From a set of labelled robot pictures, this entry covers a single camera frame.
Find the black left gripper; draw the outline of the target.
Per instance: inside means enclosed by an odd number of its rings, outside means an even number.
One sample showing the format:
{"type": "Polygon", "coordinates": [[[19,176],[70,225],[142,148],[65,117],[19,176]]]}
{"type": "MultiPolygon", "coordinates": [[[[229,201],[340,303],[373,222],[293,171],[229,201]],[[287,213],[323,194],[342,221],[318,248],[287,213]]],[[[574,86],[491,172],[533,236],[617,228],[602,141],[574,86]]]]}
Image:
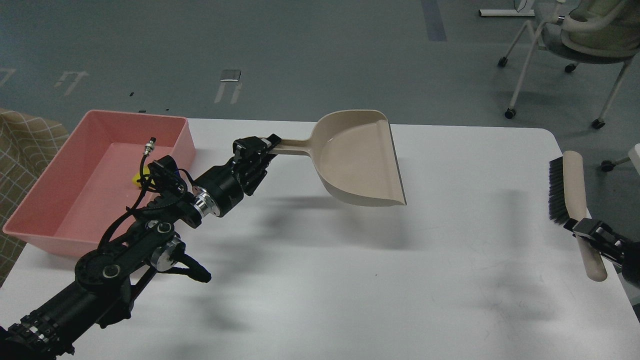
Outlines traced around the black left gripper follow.
{"type": "Polygon", "coordinates": [[[272,150],[281,142],[282,138],[276,134],[236,139],[232,160],[211,167],[195,179],[194,208],[202,217],[212,214],[222,218],[228,214],[245,195],[254,193],[261,173],[275,158],[272,150]]]}

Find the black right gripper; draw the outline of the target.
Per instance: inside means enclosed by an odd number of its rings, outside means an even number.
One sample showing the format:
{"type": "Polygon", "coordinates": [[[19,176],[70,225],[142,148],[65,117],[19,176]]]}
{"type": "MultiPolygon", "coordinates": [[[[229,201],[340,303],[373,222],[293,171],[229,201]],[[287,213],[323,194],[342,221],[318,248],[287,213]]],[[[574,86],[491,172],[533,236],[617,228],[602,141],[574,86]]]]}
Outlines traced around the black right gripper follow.
{"type": "Polygon", "coordinates": [[[627,237],[599,219],[570,218],[564,228],[571,231],[574,237],[585,240],[613,264],[621,264],[624,280],[640,289],[640,243],[628,244],[627,237]]]}

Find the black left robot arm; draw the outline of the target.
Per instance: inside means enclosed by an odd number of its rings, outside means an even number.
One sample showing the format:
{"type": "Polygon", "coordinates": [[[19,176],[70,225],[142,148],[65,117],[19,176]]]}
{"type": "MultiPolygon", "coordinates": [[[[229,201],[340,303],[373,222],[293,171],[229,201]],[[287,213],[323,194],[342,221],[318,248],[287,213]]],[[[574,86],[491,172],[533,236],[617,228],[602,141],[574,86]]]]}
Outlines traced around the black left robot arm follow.
{"type": "Polygon", "coordinates": [[[112,223],[97,248],[83,255],[74,281],[19,322],[1,330],[3,360],[55,360],[93,325],[130,319],[135,300],[154,276],[176,274],[200,283],[211,273],[186,253],[176,222],[198,228],[209,214],[223,217],[256,191],[281,137],[244,137],[233,157],[198,178],[166,155],[141,171],[141,192],[112,223]]]}

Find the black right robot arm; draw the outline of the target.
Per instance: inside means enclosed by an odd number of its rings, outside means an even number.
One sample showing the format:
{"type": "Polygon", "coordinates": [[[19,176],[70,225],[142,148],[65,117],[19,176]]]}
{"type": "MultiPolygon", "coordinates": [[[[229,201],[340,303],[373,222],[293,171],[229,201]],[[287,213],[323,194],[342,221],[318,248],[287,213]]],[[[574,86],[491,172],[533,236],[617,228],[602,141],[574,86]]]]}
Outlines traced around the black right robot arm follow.
{"type": "Polygon", "coordinates": [[[615,265],[627,285],[636,290],[640,285],[640,244],[615,232],[599,219],[570,218],[563,227],[578,240],[585,240],[598,255],[615,265]]]}

